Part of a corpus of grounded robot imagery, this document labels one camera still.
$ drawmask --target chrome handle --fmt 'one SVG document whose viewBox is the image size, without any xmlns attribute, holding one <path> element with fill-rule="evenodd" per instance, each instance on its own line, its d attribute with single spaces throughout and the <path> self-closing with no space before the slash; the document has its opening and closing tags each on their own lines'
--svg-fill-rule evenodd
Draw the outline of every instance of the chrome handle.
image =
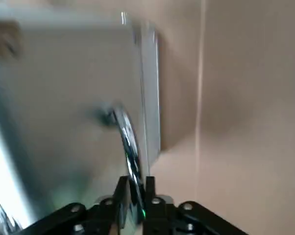
<svg viewBox="0 0 295 235">
<path fill-rule="evenodd" d="M 109 109 L 107 114 L 106 121 L 108 120 L 109 124 L 117 126 L 121 134 L 130 179 L 131 201 L 134 206 L 137 206 L 137 223 L 139 223 L 145 217 L 145 190 L 141 175 L 141 163 L 136 135 L 130 117 L 123 106 L 114 106 Z"/>
</svg>

